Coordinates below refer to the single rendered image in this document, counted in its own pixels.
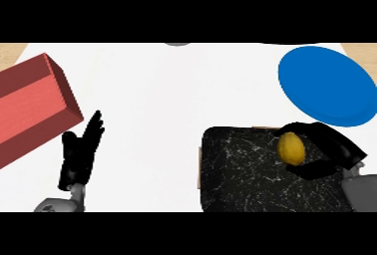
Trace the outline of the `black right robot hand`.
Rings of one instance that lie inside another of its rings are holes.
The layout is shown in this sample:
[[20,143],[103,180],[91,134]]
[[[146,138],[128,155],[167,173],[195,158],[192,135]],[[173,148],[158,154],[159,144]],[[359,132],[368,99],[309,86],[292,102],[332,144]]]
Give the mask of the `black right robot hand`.
[[294,173],[304,180],[313,180],[332,175],[337,172],[337,166],[350,170],[366,157],[366,153],[353,141],[323,123],[286,124],[273,133],[273,135],[282,136],[289,131],[304,134],[310,142],[316,145],[318,149],[328,157],[326,160],[318,159],[303,165],[288,165],[285,167],[285,170]]

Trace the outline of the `red rectangular box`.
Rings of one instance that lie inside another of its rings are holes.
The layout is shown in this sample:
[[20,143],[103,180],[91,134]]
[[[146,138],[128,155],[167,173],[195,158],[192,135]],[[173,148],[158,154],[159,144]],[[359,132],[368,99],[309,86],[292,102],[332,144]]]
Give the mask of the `red rectangular box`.
[[0,72],[0,169],[84,120],[65,73],[43,53]]

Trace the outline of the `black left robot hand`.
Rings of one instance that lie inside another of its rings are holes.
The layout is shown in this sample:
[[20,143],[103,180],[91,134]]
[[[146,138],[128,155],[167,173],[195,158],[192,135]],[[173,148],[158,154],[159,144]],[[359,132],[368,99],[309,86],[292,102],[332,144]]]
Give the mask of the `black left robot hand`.
[[96,111],[82,136],[72,131],[62,134],[63,163],[57,188],[63,191],[69,191],[75,184],[85,185],[88,182],[103,132],[102,113]]

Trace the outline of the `blue plate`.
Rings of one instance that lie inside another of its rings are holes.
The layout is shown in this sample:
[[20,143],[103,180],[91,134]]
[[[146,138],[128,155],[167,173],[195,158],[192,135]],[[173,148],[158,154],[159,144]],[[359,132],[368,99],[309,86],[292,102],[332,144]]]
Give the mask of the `blue plate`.
[[357,127],[377,115],[377,85],[341,53],[318,46],[292,49],[278,64],[278,82],[297,108],[318,121]]

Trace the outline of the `black marbled tray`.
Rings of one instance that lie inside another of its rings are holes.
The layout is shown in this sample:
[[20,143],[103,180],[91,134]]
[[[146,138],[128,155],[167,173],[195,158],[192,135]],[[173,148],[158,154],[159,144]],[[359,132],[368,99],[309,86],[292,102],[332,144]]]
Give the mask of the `black marbled tray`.
[[205,212],[349,212],[343,173],[307,181],[285,170],[270,128],[211,127],[201,138]]

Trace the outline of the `yellow lemon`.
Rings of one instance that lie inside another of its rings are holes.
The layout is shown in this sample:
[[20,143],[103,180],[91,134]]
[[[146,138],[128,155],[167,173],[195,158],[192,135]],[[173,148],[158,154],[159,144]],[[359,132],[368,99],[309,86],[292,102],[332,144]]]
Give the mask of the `yellow lemon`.
[[301,164],[306,152],[300,137],[294,132],[286,132],[278,140],[276,152],[284,163],[297,166]]

